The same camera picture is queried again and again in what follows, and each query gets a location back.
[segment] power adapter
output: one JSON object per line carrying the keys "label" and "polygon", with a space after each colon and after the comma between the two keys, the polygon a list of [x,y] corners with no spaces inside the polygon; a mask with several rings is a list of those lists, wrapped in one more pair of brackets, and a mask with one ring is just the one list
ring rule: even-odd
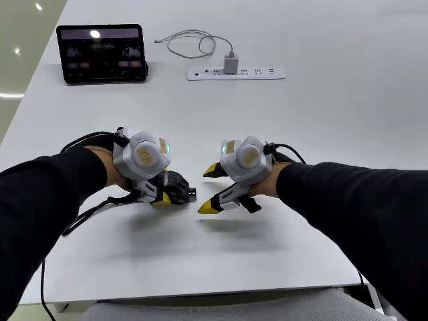
{"label": "power adapter", "polygon": [[225,75],[236,75],[238,71],[238,64],[239,64],[238,56],[233,51],[229,52],[229,55],[225,55],[223,73]]}

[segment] black cable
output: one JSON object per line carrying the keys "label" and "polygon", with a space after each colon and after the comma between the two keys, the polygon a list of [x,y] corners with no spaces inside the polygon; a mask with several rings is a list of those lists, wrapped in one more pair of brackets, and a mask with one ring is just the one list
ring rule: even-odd
{"label": "black cable", "polygon": [[360,277],[361,286],[364,286],[364,280],[362,279],[361,273],[357,270],[358,276]]}
{"label": "black cable", "polygon": [[85,136],[82,136],[78,139],[73,140],[71,143],[65,145],[65,147],[63,149],[61,149],[61,152],[65,152],[67,149],[69,149],[70,147],[83,142],[84,140],[88,139],[88,138],[92,138],[95,136],[102,136],[102,135],[106,135],[106,136],[110,136],[113,138],[113,141],[118,144],[121,147],[125,147],[128,143],[129,143],[129,138],[125,137],[125,136],[120,136],[117,133],[112,133],[112,132],[93,132],[91,134],[87,134]]}
{"label": "black cable", "polygon": [[290,145],[287,144],[275,144],[275,143],[270,143],[264,146],[263,148],[263,152],[265,155],[267,154],[271,154],[273,151],[275,151],[278,147],[285,147],[286,149],[291,150],[297,157],[298,159],[306,164],[305,160],[303,159],[303,157],[300,156],[300,154],[294,149],[292,148]]}
{"label": "black cable", "polygon": [[81,224],[85,223],[91,216],[93,216],[93,214],[95,212],[97,212],[97,210],[101,209],[102,207],[113,203],[113,200],[111,200],[110,198],[108,198],[107,200],[101,202],[100,204],[98,204],[97,206],[87,210],[86,212],[80,214],[78,216],[78,218],[74,221],[74,223],[68,227],[63,233],[62,236],[67,236],[69,235],[72,231],[74,231],[75,229],[77,229]]}
{"label": "black cable", "polygon": [[41,263],[41,278],[40,278],[41,305],[43,306],[43,309],[45,309],[47,315],[51,318],[51,321],[56,321],[54,315],[52,314],[52,312],[50,312],[50,310],[47,307],[46,302],[45,302],[45,294],[44,294],[44,290],[45,290],[45,263],[46,263],[46,260],[44,260]]}

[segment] white power strip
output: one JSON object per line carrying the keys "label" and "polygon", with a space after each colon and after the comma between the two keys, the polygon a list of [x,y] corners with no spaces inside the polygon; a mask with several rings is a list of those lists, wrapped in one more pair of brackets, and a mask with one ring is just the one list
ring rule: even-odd
{"label": "white power strip", "polygon": [[187,80],[246,80],[246,79],[284,79],[283,67],[238,68],[236,75],[226,75],[223,68],[190,67],[186,70]]}

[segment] black tablet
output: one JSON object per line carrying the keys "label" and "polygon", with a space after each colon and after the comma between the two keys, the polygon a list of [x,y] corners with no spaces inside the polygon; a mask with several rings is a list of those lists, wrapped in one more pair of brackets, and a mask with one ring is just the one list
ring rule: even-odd
{"label": "black tablet", "polygon": [[56,34],[67,84],[146,79],[140,25],[60,25]]}

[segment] black sleeve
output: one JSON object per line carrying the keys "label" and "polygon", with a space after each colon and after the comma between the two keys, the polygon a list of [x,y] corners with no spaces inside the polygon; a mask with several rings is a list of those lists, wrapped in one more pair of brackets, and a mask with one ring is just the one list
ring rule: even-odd
{"label": "black sleeve", "polygon": [[428,171],[296,163],[276,188],[403,316],[420,320],[428,289]]}
{"label": "black sleeve", "polygon": [[79,206],[106,181],[102,161],[82,147],[0,173],[0,320],[13,313]]}

